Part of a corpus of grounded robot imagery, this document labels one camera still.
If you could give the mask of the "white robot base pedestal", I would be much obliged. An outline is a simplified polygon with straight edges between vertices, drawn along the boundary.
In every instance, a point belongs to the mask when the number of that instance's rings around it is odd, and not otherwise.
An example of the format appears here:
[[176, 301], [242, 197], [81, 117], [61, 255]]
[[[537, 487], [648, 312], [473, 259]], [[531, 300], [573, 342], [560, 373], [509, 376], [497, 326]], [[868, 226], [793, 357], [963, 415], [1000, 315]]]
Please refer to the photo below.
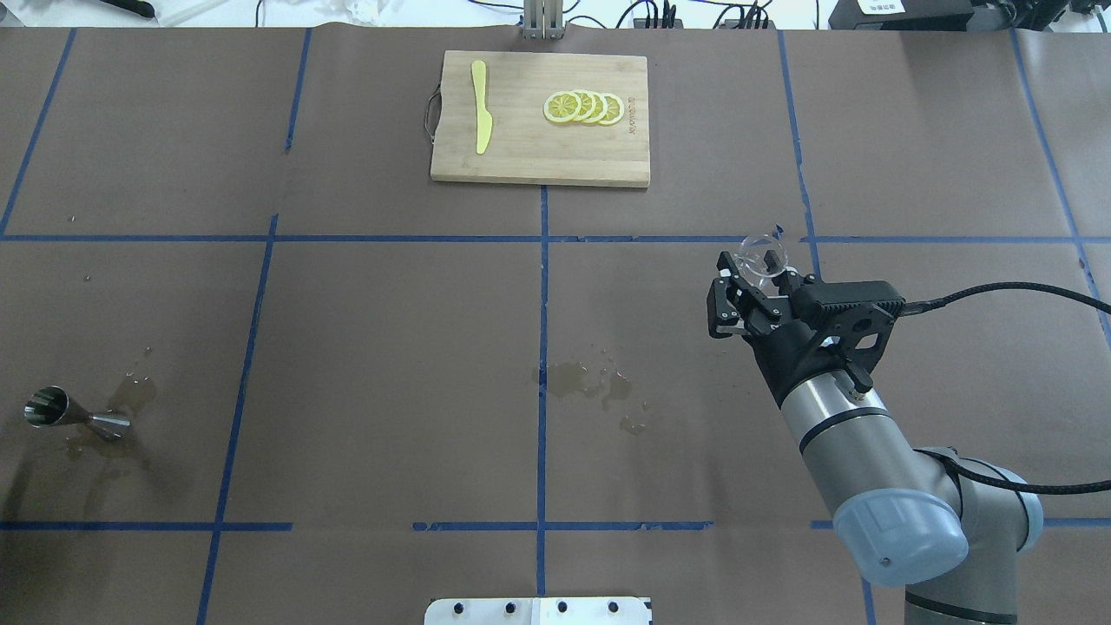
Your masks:
[[441, 598], [424, 624], [652, 624], [649, 598], [635, 596]]

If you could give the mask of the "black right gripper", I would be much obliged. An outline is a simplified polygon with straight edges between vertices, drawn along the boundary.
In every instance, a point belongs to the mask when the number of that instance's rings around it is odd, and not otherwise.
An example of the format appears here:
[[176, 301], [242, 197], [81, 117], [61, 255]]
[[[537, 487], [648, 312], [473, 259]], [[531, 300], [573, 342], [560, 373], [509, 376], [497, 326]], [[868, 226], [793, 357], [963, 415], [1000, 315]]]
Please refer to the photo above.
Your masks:
[[718, 276], [707, 290], [707, 331], [710, 337], [741, 337], [753, 351], [765, 387], [777, 407], [782, 407], [793, 389], [821, 373], [800, 379], [794, 373], [802, 347], [812, 336], [797, 320], [789, 296], [813, 284], [813, 274], [802, 274], [785, 264], [778, 252], [763, 253], [765, 278], [762, 290], [742, 276], [733, 253], [719, 253]]

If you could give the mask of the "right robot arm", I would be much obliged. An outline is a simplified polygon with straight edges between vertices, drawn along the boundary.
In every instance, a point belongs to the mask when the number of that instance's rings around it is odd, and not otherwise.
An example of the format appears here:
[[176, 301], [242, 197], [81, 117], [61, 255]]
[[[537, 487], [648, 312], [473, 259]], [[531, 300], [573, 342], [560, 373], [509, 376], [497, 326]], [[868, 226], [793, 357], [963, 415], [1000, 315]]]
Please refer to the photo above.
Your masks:
[[1015, 624], [1017, 557], [1042, 506], [1015, 472], [905, 440], [872, 379], [905, 299], [884, 281], [801, 276], [775, 253], [765, 264], [773, 296], [720, 254], [707, 331], [753, 349], [858, 573], [904, 589], [908, 624]]

